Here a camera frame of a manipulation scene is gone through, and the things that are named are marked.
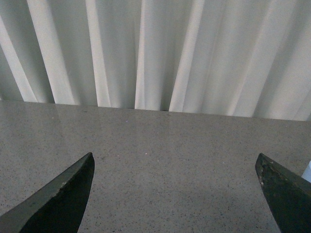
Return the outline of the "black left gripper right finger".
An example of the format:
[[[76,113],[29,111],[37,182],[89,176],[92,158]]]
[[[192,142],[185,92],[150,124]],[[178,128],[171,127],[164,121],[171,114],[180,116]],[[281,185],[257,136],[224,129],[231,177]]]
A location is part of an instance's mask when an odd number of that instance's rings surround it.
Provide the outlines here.
[[[282,233],[311,231],[311,183],[263,153],[256,174],[269,209]]]

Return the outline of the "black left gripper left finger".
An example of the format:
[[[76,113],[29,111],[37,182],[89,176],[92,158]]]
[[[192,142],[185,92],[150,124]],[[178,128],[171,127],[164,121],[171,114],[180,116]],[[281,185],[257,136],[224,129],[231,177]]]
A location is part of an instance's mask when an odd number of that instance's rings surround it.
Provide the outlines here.
[[[76,233],[88,202],[95,162],[88,153],[0,217],[2,233]]]

